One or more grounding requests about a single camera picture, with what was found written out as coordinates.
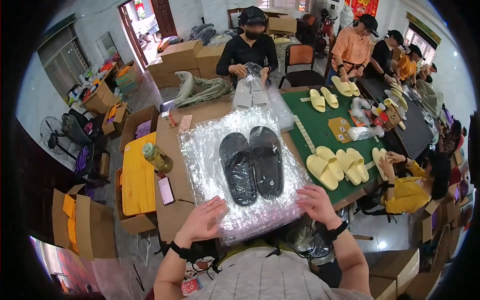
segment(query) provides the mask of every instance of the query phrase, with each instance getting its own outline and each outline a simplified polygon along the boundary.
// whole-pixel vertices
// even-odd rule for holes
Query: black slide sandal
[[[249,206],[257,201],[253,156],[245,136],[233,132],[223,138],[219,148],[223,173],[233,201]]]
[[[254,127],[250,131],[250,149],[258,192],[265,199],[280,196],[283,192],[283,161],[277,135],[268,127]]]

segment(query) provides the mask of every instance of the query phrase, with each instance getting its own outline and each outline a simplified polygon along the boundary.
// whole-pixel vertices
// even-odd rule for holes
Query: orange shirt
[[[410,60],[407,54],[400,58],[397,66],[400,68],[400,80],[405,80],[417,72],[417,63]]]
[[[370,62],[370,39],[368,36],[357,35],[353,27],[345,27],[338,33],[332,54],[342,57],[346,71],[353,67],[347,62],[363,64],[365,67]],[[338,71],[335,59],[332,59],[332,66],[335,71]],[[358,75],[357,70],[352,70],[348,74],[349,77]]]

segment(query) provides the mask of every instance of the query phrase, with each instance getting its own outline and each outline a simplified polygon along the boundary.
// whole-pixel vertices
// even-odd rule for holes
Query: green cloth
[[[329,88],[329,90],[332,94],[338,96],[337,99],[339,107],[333,109],[325,101],[326,109],[323,113],[315,110],[312,107],[311,101],[302,102],[300,100],[301,98],[310,97],[310,92],[308,90],[301,92],[285,93],[282,94],[282,96],[288,107],[290,107],[290,109],[292,110],[293,114],[300,119],[300,122],[307,131],[315,147],[325,146],[330,148],[333,153],[335,153],[338,149],[346,150],[348,148],[355,148],[363,156],[363,159],[365,160],[365,165],[367,165],[368,163],[373,161],[372,149],[374,147],[377,147],[378,149],[384,148],[384,144],[382,143],[380,138],[379,142],[377,142],[373,137],[366,140],[351,141],[345,144],[337,141],[330,127],[328,127],[328,120],[337,117],[343,117],[348,121],[350,126],[354,127],[355,124],[353,123],[350,113],[348,112],[348,110],[350,110],[350,104],[353,97],[345,97],[341,95],[335,87],[331,87]],[[295,124],[294,129],[291,130],[289,133],[293,143],[295,144],[300,154],[301,159],[303,160],[303,162],[305,162],[307,160],[307,157],[310,156],[312,152],[308,147],[303,135],[301,134],[300,129]],[[375,165],[369,169],[368,173],[370,175],[370,179],[367,183],[374,181],[379,176],[378,169]],[[311,173],[309,174],[315,184],[323,186],[317,180],[317,178],[315,178]],[[326,188],[325,191],[330,197],[330,201],[332,202],[332,204],[335,204],[340,200],[346,198],[348,195],[358,191],[365,184],[366,183],[362,182],[361,184],[355,186],[350,181],[343,179],[341,182],[338,183],[338,188],[335,191],[330,191]]]

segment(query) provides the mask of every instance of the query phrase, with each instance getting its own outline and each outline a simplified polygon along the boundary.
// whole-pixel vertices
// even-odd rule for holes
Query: black cap
[[[410,46],[409,46],[408,48],[410,49],[411,52],[417,53],[418,56],[420,56],[421,59],[425,59],[425,58],[423,58],[422,52],[421,52],[420,48],[419,48],[417,45],[410,44]]]
[[[403,45],[403,35],[398,30],[389,30],[387,31],[388,37],[393,36],[394,40],[398,43],[398,45]]]
[[[266,21],[264,11],[256,6],[247,7],[240,14],[240,25],[262,24],[265,26]]]
[[[375,37],[378,37],[378,32],[377,32],[378,22],[377,20],[375,20],[374,16],[372,16],[371,14],[364,13],[363,15],[360,16],[359,22],[363,23],[365,28],[370,30]]]

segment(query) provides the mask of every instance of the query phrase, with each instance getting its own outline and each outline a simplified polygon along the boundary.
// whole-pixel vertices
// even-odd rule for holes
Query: red decoration
[[[354,19],[357,20],[364,13],[375,16],[377,14],[378,0],[351,0]]]

